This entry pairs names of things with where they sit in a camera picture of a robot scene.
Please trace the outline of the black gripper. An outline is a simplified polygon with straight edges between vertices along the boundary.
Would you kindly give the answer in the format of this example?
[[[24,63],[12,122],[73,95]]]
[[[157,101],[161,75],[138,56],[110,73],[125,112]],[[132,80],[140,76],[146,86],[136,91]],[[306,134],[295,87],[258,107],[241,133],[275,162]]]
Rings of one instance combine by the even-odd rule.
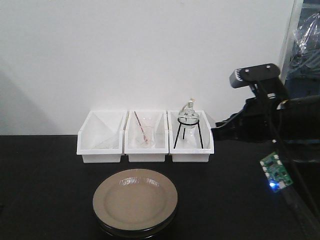
[[[278,101],[269,98],[263,101],[257,97],[249,98],[237,113],[228,119],[216,122],[211,129],[215,141],[234,140],[249,143],[262,143],[276,140],[276,124],[273,115]]]

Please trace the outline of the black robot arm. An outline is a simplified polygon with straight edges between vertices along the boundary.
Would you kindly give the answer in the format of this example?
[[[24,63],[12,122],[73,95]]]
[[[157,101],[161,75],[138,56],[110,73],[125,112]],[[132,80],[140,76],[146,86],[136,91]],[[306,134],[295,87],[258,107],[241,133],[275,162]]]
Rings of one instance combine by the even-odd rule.
[[[212,128],[216,141],[262,143],[281,139],[295,161],[320,160],[320,97],[268,99],[253,97],[243,109]]]

